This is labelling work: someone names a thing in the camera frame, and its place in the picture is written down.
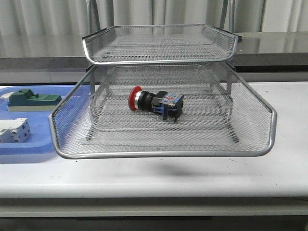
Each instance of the wire mesh tray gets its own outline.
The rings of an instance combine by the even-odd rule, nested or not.
[[[178,121],[131,111],[136,85],[183,94]],[[95,66],[50,123],[66,158],[259,156],[273,146],[276,112],[224,63]]]
[[[208,25],[113,26],[83,38],[93,64],[212,62],[230,59],[238,37]]]

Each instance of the metal tray rim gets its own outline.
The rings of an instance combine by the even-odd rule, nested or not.
[[[204,59],[182,59],[182,60],[152,60],[152,61],[111,61],[111,62],[97,62],[94,61],[90,58],[89,55],[89,51],[87,49],[87,45],[86,45],[86,39],[91,39],[94,36],[96,36],[97,34],[104,34],[107,33],[110,29],[112,28],[137,28],[137,27],[176,27],[176,26],[208,26],[214,30],[219,31],[219,33],[224,33],[224,34],[231,34],[233,36],[235,36],[235,41],[234,41],[234,46],[232,49],[232,53],[225,58],[222,59],[215,59],[215,60],[204,60]],[[83,50],[85,52],[85,56],[87,58],[87,60],[89,62],[91,62],[92,64],[95,65],[121,65],[121,64],[167,64],[167,63],[193,63],[193,62],[198,62],[198,63],[202,63],[202,62],[223,62],[223,61],[227,61],[230,60],[236,53],[236,44],[239,41],[239,37],[236,34],[233,34],[229,31],[226,30],[222,30],[220,28],[214,27],[214,26],[210,26],[207,24],[178,24],[178,25],[147,25],[147,26],[111,26],[109,28],[104,28],[100,31],[97,31],[93,34],[87,35],[85,37],[82,37],[82,46],[83,46]]]
[[[52,116],[60,105],[65,102],[66,99],[79,87],[82,81],[88,77],[94,71],[97,66],[93,66],[84,77],[76,84],[76,86],[67,94],[66,98],[63,99],[49,115],[49,123],[51,128],[51,137],[54,148],[58,155],[66,159],[98,159],[98,158],[139,158],[139,157],[257,157],[267,154],[274,145],[276,135],[276,123],[277,123],[277,112],[276,110],[264,100],[252,87],[250,87],[227,63],[222,64],[225,68],[230,70],[236,78],[238,78],[249,91],[251,91],[260,101],[262,101],[271,111],[271,124],[269,132],[269,143],[267,147],[262,151],[156,151],[156,152],[117,152],[117,153],[92,153],[92,154],[66,154],[59,148],[55,127],[53,124]]]

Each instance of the white electrical component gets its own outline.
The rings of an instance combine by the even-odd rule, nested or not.
[[[25,142],[30,135],[30,126],[27,118],[0,120],[2,143]]]
[[[8,129],[0,128],[0,143],[12,143],[13,138]]]

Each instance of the terminal block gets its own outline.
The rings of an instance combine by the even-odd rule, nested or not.
[[[10,112],[51,111],[61,101],[61,95],[35,94],[31,89],[21,89],[9,97]]]
[[[27,118],[0,120],[0,143],[23,143],[30,135]]]
[[[129,95],[128,106],[132,111],[153,112],[161,115],[163,120],[169,116],[176,122],[182,114],[183,98],[183,95],[166,91],[160,91],[155,95],[136,86]]]

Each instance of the white table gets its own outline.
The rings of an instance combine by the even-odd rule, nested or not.
[[[130,214],[134,214],[134,211],[140,214],[143,211],[148,215],[176,215],[181,214],[181,209],[183,210],[185,206],[194,205],[194,212],[191,214],[204,215],[206,213],[202,211],[205,211],[205,206],[207,209],[217,206],[217,204],[211,205],[214,202],[206,199],[208,197],[215,197],[219,201],[218,204],[221,203],[222,206],[224,203],[239,204],[229,199],[218,198],[253,197],[255,202],[248,199],[246,202],[242,200],[243,204],[250,205],[252,209],[254,204],[258,205],[258,201],[266,205],[267,202],[264,200],[268,200],[260,201],[261,199],[256,197],[307,197],[308,82],[252,83],[250,85],[278,113],[276,141],[273,149],[265,156],[67,160],[59,157],[55,152],[28,156],[2,155],[0,157],[0,163],[2,163],[0,164],[0,198],[3,199],[0,200],[0,206],[2,204],[0,216],[22,215],[17,209],[18,203],[22,204],[21,201],[10,204],[8,198],[49,198],[50,202],[46,204],[42,199],[25,199],[25,205],[28,206],[25,210],[31,211],[29,208],[31,204],[33,216],[39,215],[37,211],[39,205],[36,205],[35,201],[38,201],[38,204],[41,203],[40,208],[58,205],[58,209],[66,201],[51,198],[71,198],[70,200],[79,198],[82,202],[77,203],[80,206],[77,206],[79,209],[76,207],[75,215],[122,216],[129,213],[123,213],[124,209],[116,206],[120,206],[119,203],[126,204],[129,199],[125,200],[125,198],[136,198],[130,199],[131,202],[128,203]],[[144,205],[151,200],[155,201],[155,198],[170,197],[175,199],[169,200],[172,204],[169,207],[166,206],[166,201],[161,201],[162,199],[153,202],[157,204],[156,208],[150,204],[149,207]],[[194,201],[200,197],[203,198],[200,203]],[[150,199],[142,203],[140,201],[144,199],[137,198]],[[108,208],[103,208],[106,201],[109,203]],[[92,206],[95,203],[99,203],[102,207],[97,211],[93,207],[92,213],[87,213],[89,211],[87,209],[82,210],[84,205]],[[271,209],[277,211],[277,214],[284,214],[283,211],[279,213],[282,210],[279,205],[289,205],[290,201],[272,202],[271,200],[269,203],[274,204]],[[307,202],[298,200],[295,204],[292,203],[292,206],[296,208],[294,207],[294,212],[289,214],[308,214]],[[226,209],[215,208],[216,214],[224,214],[223,211]],[[273,213],[271,209],[265,207],[262,214],[266,211]],[[46,208],[41,212],[48,213],[48,211]],[[67,214],[64,210],[63,214],[67,216],[69,210],[66,211]],[[250,210],[246,207],[237,211],[239,214],[241,212],[249,214]]]

